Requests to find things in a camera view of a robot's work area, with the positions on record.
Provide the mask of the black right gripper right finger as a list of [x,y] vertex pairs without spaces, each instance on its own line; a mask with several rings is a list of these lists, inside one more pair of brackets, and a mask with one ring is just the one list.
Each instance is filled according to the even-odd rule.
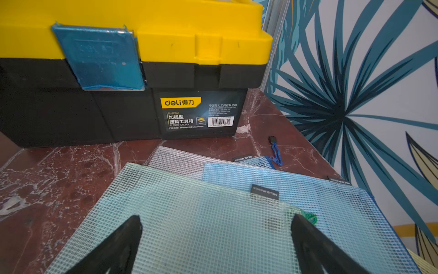
[[294,216],[291,235],[303,274],[368,273],[302,215]]

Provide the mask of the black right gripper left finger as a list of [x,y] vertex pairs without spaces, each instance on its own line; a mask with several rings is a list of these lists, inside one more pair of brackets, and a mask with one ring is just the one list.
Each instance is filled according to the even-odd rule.
[[142,233],[140,216],[132,215],[67,273],[130,274]]

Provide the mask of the light blue mesh document bag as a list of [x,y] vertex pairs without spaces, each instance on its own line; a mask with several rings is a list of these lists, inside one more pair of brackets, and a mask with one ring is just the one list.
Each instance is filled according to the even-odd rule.
[[418,274],[419,267],[367,191],[273,169],[206,163],[202,180],[249,192],[275,190],[282,202],[316,214],[316,227],[372,274]]

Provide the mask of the green-edged mesh document bag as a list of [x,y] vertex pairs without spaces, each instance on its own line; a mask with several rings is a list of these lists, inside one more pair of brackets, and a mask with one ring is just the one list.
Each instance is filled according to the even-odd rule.
[[278,200],[126,164],[47,269],[63,274],[129,217],[143,226],[136,274],[292,274],[291,224],[317,216]]

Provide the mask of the white blue-edged mesh document bag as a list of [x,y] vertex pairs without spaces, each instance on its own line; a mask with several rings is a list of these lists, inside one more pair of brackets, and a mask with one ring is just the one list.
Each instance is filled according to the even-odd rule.
[[163,146],[159,146],[155,150],[148,162],[148,167],[187,178],[202,180],[206,163],[232,164],[274,169],[271,161],[266,156],[250,158],[240,162],[230,162]]

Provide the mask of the yellow mesh document bag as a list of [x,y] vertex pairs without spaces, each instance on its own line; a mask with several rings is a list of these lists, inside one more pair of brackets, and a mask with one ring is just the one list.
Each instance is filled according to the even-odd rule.
[[438,274],[438,269],[432,264],[408,249],[410,256],[413,258],[416,265],[419,267],[422,274]]

